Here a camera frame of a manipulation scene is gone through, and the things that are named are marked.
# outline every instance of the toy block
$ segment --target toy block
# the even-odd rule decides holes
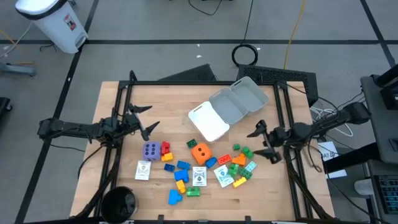
[[[228,174],[233,178],[238,173],[239,165],[238,164],[231,164],[228,169]]]
[[[233,158],[232,163],[244,166],[244,164],[246,163],[246,158],[245,158],[244,154],[241,153],[238,157]]]
[[[250,149],[246,146],[243,147],[242,152],[249,159],[253,158],[253,156],[254,156],[254,153],[252,151],[250,151]]]
[[[183,180],[185,183],[189,181],[188,170],[180,170],[174,172],[175,181]]]
[[[211,150],[205,143],[199,143],[191,150],[192,156],[195,158],[199,166],[202,166],[211,158]]]
[[[184,184],[183,180],[177,181],[176,184],[177,184],[177,188],[179,189],[180,193],[184,194],[186,192],[186,190],[185,190],[185,184]]]
[[[169,171],[169,172],[174,172],[175,166],[171,164],[164,164],[164,170]]]
[[[164,156],[164,154],[167,154],[170,152],[170,143],[162,141],[162,149],[160,150],[160,154]]]
[[[199,187],[189,187],[187,190],[187,197],[199,197],[200,189]]]
[[[245,177],[247,180],[249,180],[252,176],[252,173],[250,173],[245,168],[239,168],[239,175],[241,175],[241,176]]]
[[[239,144],[234,144],[234,151],[235,150],[240,150],[241,149],[241,145]]]
[[[160,159],[160,143],[145,142],[142,147],[142,156],[147,161],[155,161]]]
[[[228,154],[225,154],[218,158],[219,165],[223,165],[224,163],[227,163],[229,161],[231,161],[231,156],[229,156]]]
[[[182,201],[182,195],[176,190],[170,190],[169,193],[169,205],[175,205],[177,202]]]
[[[162,162],[167,162],[172,160],[173,160],[173,154],[171,152],[164,154],[164,156],[162,156]]]
[[[246,178],[245,177],[241,177],[239,180],[235,181],[232,183],[232,186],[235,187],[239,187],[241,184],[246,182]]]
[[[177,167],[180,169],[191,169],[191,164],[184,162],[184,161],[178,161],[177,162]]]
[[[216,164],[216,162],[217,162],[217,158],[212,157],[212,158],[208,159],[208,160],[205,162],[205,164],[206,164],[207,168],[210,169],[212,166],[214,166],[214,164]]]
[[[249,172],[252,172],[254,170],[254,168],[256,168],[257,164],[254,161],[251,161],[246,167],[245,169]]]
[[[187,142],[188,148],[193,148],[197,145],[198,143],[196,142],[196,140],[192,139],[191,141]]]

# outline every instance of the playing card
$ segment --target playing card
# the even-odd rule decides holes
[[[138,161],[136,180],[149,180],[150,161]]]
[[[192,176],[192,186],[206,187],[206,167],[193,167]]]
[[[216,174],[218,182],[221,184],[221,187],[228,186],[234,182],[234,179],[228,174],[228,168],[226,165],[223,165],[214,170]]]

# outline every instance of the green lego brick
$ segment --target green lego brick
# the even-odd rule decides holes
[[[240,150],[241,149],[241,145],[239,145],[239,144],[235,144],[234,145],[234,151],[235,150]]]
[[[243,147],[242,152],[249,159],[253,158],[253,156],[254,156],[254,153],[252,151],[250,151],[250,149],[246,146]]]
[[[199,197],[200,189],[199,187],[189,187],[187,189],[187,197]]]
[[[228,174],[234,178],[236,174],[238,173],[239,170],[239,164],[231,164],[231,166],[228,169]]]
[[[187,142],[188,148],[193,148],[197,145],[198,143],[196,142],[196,140],[192,139],[191,141]]]
[[[245,168],[239,168],[239,175],[241,175],[241,176],[245,177],[247,180],[249,180],[252,176],[252,173],[250,173]]]

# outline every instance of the yellow lego brick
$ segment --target yellow lego brick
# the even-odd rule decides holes
[[[184,194],[187,190],[185,190],[185,184],[183,180],[179,180],[176,182],[177,188],[179,189],[181,194]]]
[[[245,182],[246,182],[246,178],[245,178],[245,177],[242,177],[242,178],[240,178],[239,180],[233,182],[233,183],[232,183],[232,186],[233,186],[234,188],[235,188],[235,187],[239,187],[241,184],[243,184],[243,183],[245,183]]]
[[[167,153],[167,154],[164,154],[164,156],[162,156],[162,162],[167,162],[167,161],[172,161],[173,160],[173,154],[170,152],[170,153]]]

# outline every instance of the red lego brick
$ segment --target red lego brick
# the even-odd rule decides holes
[[[164,154],[167,154],[170,152],[170,143],[162,141],[162,149],[160,150],[160,153],[162,156],[164,156]]]
[[[223,165],[226,162],[231,161],[231,156],[229,156],[228,154],[225,154],[223,156],[221,156],[220,158],[218,158],[218,164],[219,165]]]

